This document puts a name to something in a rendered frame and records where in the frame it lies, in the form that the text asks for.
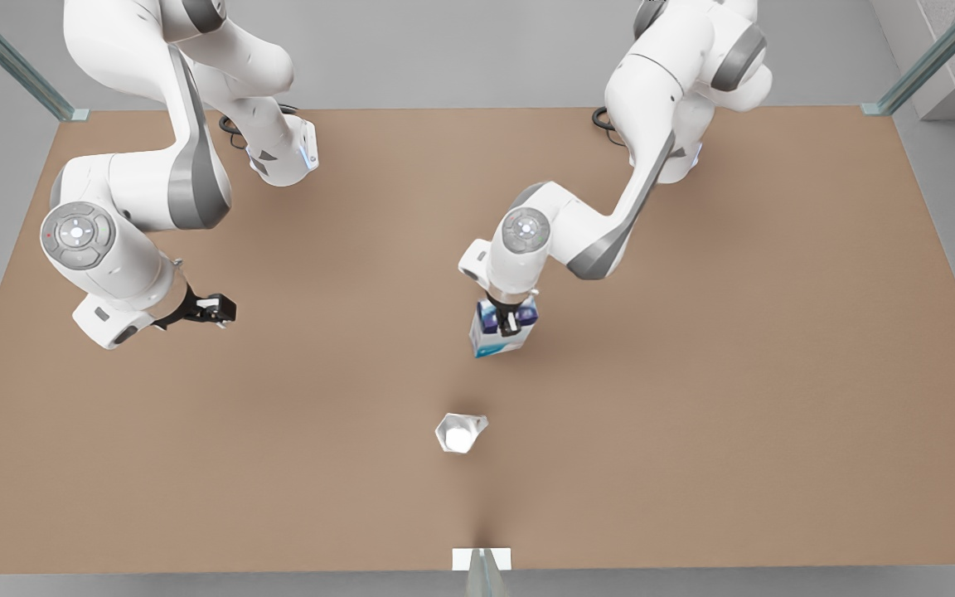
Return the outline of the white angular cup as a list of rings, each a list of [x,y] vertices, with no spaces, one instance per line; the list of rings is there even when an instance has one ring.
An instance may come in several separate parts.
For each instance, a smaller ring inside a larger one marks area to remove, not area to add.
[[[445,453],[466,454],[485,428],[485,415],[447,413],[435,428],[435,437]]]

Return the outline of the blue and white carton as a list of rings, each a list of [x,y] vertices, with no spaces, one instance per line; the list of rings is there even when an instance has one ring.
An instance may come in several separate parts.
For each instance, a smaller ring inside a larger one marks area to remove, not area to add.
[[[535,298],[530,296],[514,313],[516,333],[504,335],[507,326],[501,325],[497,307],[488,299],[478,301],[469,332],[475,358],[515,351],[523,347],[538,317]]]

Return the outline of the silver frame post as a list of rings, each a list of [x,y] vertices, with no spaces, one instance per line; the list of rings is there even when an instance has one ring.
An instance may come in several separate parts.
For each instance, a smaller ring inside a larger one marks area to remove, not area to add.
[[[452,548],[452,570],[467,573],[463,597],[509,597],[502,571],[511,568],[511,548]]]
[[[90,117],[89,109],[73,106],[1,33],[0,67],[58,121],[85,122]]]
[[[865,114],[955,120],[955,0],[870,0],[901,76]]]

